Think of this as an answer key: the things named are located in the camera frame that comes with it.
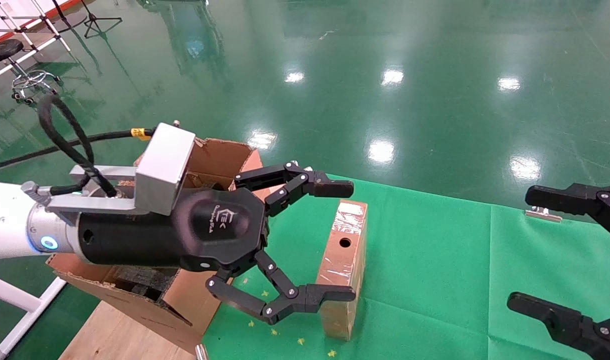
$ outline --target robotic arm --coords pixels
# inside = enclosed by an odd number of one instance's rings
[[[234,191],[184,188],[194,141],[195,134],[161,123],[138,167],[74,166],[74,180],[94,180],[80,193],[0,183],[0,258],[74,253],[91,264],[214,271],[205,284],[214,297],[269,324],[356,298],[349,286],[294,285],[264,250],[269,217],[307,194],[350,197],[352,182],[287,162],[239,173]],[[97,174],[135,186],[116,186],[107,197]],[[252,192],[277,185],[265,201]],[[279,292],[270,303],[227,284],[254,266]]]
[[[571,184],[567,189],[532,186],[525,201],[534,207],[566,214],[587,214],[610,233],[610,186]],[[597,323],[577,310],[522,292],[510,294],[507,307],[541,321],[555,342],[582,351],[593,360],[610,360],[610,319]]]

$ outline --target stool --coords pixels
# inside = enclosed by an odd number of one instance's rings
[[[31,96],[26,96],[25,89],[28,88],[45,88],[56,94],[56,89],[53,89],[45,78],[47,76],[54,79],[55,82],[61,83],[61,78],[49,73],[45,70],[25,71],[12,56],[23,50],[23,43],[17,39],[6,39],[0,42],[0,62],[7,60],[12,66],[12,73],[16,75],[12,81],[12,98],[17,101],[24,101],[26,104],[33,104],[35,101]]]

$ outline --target black cable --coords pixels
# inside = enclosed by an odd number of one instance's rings
[[[80,144],[83,146],[83,150],[85,150],[85,155],[87,158],[76,151],[74,146],[70,145],[54,128],[52,123],[52,105],[60,110],[61,114],[65,116],[65,119],[69,125],[72,127],[72,129],[74,129],[74,133],[76,133]],[[94,167],[94,152],[92,151],[90,140],[85,135],[83,128],[74,117],[74,114],[72,114],[72,111],[69,109],[69,107],[67,107],[67,105],[65,105],[60,97],[56,95],[48,95],[43,98],[42,101],[40,101],[38,108],[38,120],[42,130],[45,132],[45,135],[49,137],[51,142],[53,142],[54,145],[59,148],[59,150],[74,160],[74,162],[85,171],[85,177],[83,177],[83,179],[81,179],[81,181],[75,185],[52,186],[49,191],[52,196],[79,192],[83,189],[83,187],[85,187],[85,185],[88,184],[88,182],[90,182],[90,179],[93,179],[94,182],[97,183],[101,189],[103,189],[104,193],[109,198],[116,196],[115,187],[100,173],[97,168]]]
[[[145,136],[151,137],[152,135],[154,135],[154,129],[145,129],[144,133],[145,133]],[[124,138],[130,138],[130,137],[134,137],[134,133],[131,130],[124,130],[124,131],[115,131],[115,132],[103,132],[102,134],[95,134],[95,135],[89,136],[87,139],[90,143],[92,143],[92,142],[97,142],[97,141],[107,141],[107,140],[111,140],[111,139],[124,139]],[[81,145],[81,141],[79,139],[70,140],[67,143],[71,146]],[[42,150],[38,150],[38,151],[26,153],[25,155],[13,157],[11,159],[1,161],[0,169],[2,169],[4,167],[8,167],[8,166],[13,166],[15,164],[19,164],[26,160],[42,157],[43,155],[56,153],[59,150],[60,149],[56,146],[50,146],[50,147],[43,148]]]

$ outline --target black stool seat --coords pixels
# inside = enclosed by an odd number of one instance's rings
[[[9,59],[23,50],[23,43],[17,39],[6,39],[0,42],[0,62]]]

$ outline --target open cardboard box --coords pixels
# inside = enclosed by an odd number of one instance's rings
[[[196,139],[183,186],[219,183],[231,191],[236,174],[262,166],[259,152],[248,145]],[[254,193],[264,200],[270,192],[262,189]],[[179,269],[159,300],[154,301],[130,292],[129,285],[116,276],[119,266],[88,264],[68,253],[52,255],[46,263],[59,278],[105,301],[188,353],[194,353],[195,346],[202,341],[220,304],[205,288],[213,271],[196,273]]]

